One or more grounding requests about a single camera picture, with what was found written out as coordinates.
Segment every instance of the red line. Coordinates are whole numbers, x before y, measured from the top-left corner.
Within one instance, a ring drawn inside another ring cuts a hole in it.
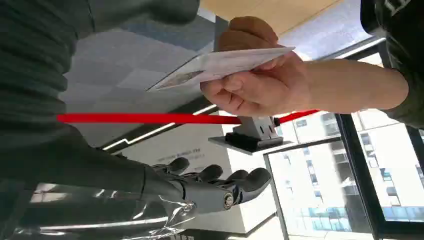
[[[295,112],[279,119],[286,123],[319,112]],[[235,116],[192,115],[181,113],[67,113],[57,116],[62,123],[128,123],[128,124],[241,124]]]
[[[289,114],[289,115],[287,115],[287,116],[283,116],[283,117],[281,117],[281,118],[279,119],[279,123],[280,123],[280,124],[283,124],[283,123],[286,123],[286,122],[290,122],[290,121],[292,121],[292,120],[295,120],[295,119],[298,119],[298,118],[301,118],[301,117],[305,117],[305,116],[308,116],[308,115],[311,115],[311,114],[317,113],[317,112],[319,112],[319,111],[320,111],[320,110],[298,111],[298,112],[295,112],[295,113]]]

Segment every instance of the wooden ceiling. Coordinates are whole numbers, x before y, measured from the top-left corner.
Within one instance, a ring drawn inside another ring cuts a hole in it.
[[[242,16],[261,18],[281,36],[338,2],[341,0],[201,0],[201,6],[228,21]]]

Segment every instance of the clear plastic wrap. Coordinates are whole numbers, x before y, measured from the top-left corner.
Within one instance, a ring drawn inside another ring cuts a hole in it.
[[[196,205],[160,195],[39,184],[9,240],[150,240],[178,234]]]

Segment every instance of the human hand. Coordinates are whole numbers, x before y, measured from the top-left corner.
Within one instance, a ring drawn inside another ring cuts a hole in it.
[[[280,48],[278,37],[257,17],[234,18],[218,44],[219,51]],[[226,112],[239,116],[273,116],[309,109],[306,64],[294,52],[252,71],[202,82],[205,97]]]

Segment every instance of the white card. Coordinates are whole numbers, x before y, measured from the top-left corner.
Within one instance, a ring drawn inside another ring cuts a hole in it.
[[[221,79],[233,73],[250,71],[294,49],[294,47],[279,47],[202,54],[186,62],[147,91],[154,92],[178,86],[195,85]]]

